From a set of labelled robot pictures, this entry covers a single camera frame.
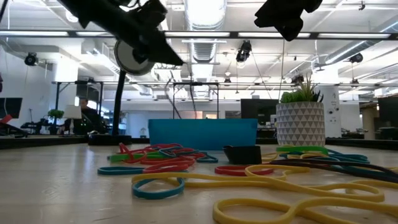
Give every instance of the person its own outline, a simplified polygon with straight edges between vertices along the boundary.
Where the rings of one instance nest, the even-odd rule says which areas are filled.
[[[86,135],[90,131],[104,132],[104,126],[101,122],[101,115],[96,110],[88,106],[87,98],[80,98],[79,105],[82,119],[73,120],[73,133],[77,135]],[[69,131],[70,119],[65,120],[61,131]]]

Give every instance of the black pole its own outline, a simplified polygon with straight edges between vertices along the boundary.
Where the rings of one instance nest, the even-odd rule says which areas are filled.
[[[218,106],[218,99],[219,99],[219,97],[220,97],[219,93],[220,93],[220,87],[219,87],[218,84],[217,84],[217,119],[220,118],[220,116],[219,116],[220,111],[219,111],[219,109],[218,109],[218,107],[219,107],[219,106]]]
[[[119,135],[120,104],[122,102],[122,93],[123,93],[125,78],[126,78],[126,72],[120,69],[118,88],[116,89],[116,96],[114,99],[113,128],[112,128],[113,136]]]
[[[174,110],[174,108],[175,108],[175,84],[173,83],[173,119],[174,119],[174,117],[175,117],[175,115],[174,115],[174,113],[175,113],[175,110]]]
[[[61,83],[58,82],[57,83],[57,94],[55,95],[55,109],[58,109],[58,101],[60,99],[60,87],[61,87]],[[57,119],[54,118],[54,127],[56,127],[57,125]]]
[[[99,102],[98,102],[98,104],[99,104],[99,115],[101,115],[101,109],[102,109],[102,94],[103,94],[103,92],[104,92],[104,83],[103,82],[100,82],[99,84],[101,84],[101,90],[100,90],[100,93],[99,93]]]

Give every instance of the ceiling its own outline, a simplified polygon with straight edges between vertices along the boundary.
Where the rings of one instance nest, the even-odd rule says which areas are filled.
[[[183,1],[164,0],[169,13],[167,14],[164,29],[186,30],[185,12]],[[0,24],[1,29],[38,29],[38,30],[69,30],[81,27],[76,22],[70,22],[66,17],[65,9],[55,0],[13,0],[9,3]],[[206,2],[203,0],[203,9],[206,10]],[[264,1],[227,0],[226,17],[223,30],[226,31],[275,31],[274,28],[260,29],[253,23],[254,14]],[[388,20],[398,21],[398,2],[396,0],[365,0],[366,8],[359,11],[361,1],[357,0],[323,0],[321,7],[312,14],[305,11],[302,14],[304,27],[302,32],[374,32],[377,27]],[[90,24],[87,30],[102,30],[95,24]],[[76,58],[76,61],[84,65],[79,69],[79,76],[91,76],[96,80],[115,81],[116,76],[101,62],[93,60],[84,50],[84,39],[33,39],[10,38],[9,44],[18,45],[54,45]],[[91,40],[97,46],[109,47],[112,52],[115,40],[95,39]],[[243,68],[236,67],[235,54],[242,40],[228,39],[224,44],[218,44],[215,58],[216,65],[212,71],[211,81],[223,82],[225,73],[231,73],[231,81],[235,82],[260,82],[260,75],[267,82],[279,83],[281,75],[290,77],[291,70],[306,60],[316,55],[328,55],[344,47],[351,41],[347,40],[250,40],[252,54]],[[188,44],[182,43],[182,39],[171,39],[171,46],[183,60],[189,60]],[[398,41],[383,41],[370,47],[361,53],[364,61],[353,65],[347,62],[339,62],[335,66],[338,69],[339,80],[337,82],[349,83],[352,76],[357,77],[372,73],[384,67],[397,63]],[[187,66],[182,67],[181,77],[189,76]],[[398,78],[398,70],[382,73],[379,77],[366,80],[367,83],[376,83],[383,80]]]

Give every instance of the potted plant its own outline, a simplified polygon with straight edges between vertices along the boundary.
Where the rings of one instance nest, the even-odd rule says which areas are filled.
[[[49,127],[50,134],[57,134],[57,127],[56,127],[56,125],[55,125],[55,121],[56,121],[57,119],[62,118],[62,116],[63,116],[63,111],[52,109],[52,110],[50,110],[50,111],[47,113],[47,115],[49,116],[49,118],[53,118],[53,119],[54,119],[54,125],[52,125],[52,126]]]
[[[298,82],[299,89],[285,92],[276,106],[278,144],[324,146],[323,95],[315,92],[311,77]]]

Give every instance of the table surface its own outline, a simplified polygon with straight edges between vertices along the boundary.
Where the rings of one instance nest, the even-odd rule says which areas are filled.
[[[144,145],[133,145],[137,149]],[[353,147],[328,146],[343,153],[364,154],[373,164],[396,166],[398,152]],[[106,156],[118,147],[86,144],[10,149],[0,151],[0,220],[13,224],[63,223],[215,223],[212,206],[217,200],[247,197],[294,203],[312,197],[300,193],[255,187],[185,189],[176,197],[144,200],[131,194],[131,176],[98,176],[97,168],[108,166]],[[272,152],[275,146],[262,146]],[[222,151],[211,152],[218,164],[195,164],[190,172],[214,174],[216,166],[227,164]],[[344,183],[362,179],[323,170],[294,174],[289,182],[302,185]],[[146,190],[164,190],[172,186],[156,181]],[[385,203],[398,204],[398,190],[383,189]],[[383,213],[343,207],[317,207],[316,211],[360,224],[398,223]],[[238,218],[268,220],[281,212],[254,207],[231,207],[225,211]],[[297,217],[294,224],[317,223]]]

